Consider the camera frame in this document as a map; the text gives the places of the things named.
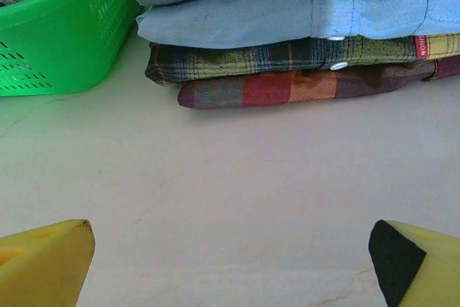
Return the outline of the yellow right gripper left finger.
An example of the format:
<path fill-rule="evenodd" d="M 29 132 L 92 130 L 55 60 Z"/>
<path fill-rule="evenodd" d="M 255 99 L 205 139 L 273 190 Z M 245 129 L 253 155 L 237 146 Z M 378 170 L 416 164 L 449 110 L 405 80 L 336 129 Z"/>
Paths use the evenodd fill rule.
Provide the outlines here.
<path fill-rule="evenodd" d="M 1 305 L 75 306 L 95 247 L 84 219 L 2 237 Z"/>

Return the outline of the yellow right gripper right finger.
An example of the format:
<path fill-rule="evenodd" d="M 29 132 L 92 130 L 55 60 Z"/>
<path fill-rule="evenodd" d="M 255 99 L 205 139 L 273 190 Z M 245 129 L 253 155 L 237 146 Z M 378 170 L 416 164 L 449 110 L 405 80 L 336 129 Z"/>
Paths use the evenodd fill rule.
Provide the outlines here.
<path fill-rule="evenodd" d="M 379 220 L 369 254 L 388 306 L 458 306 L 459 238 Z"/>

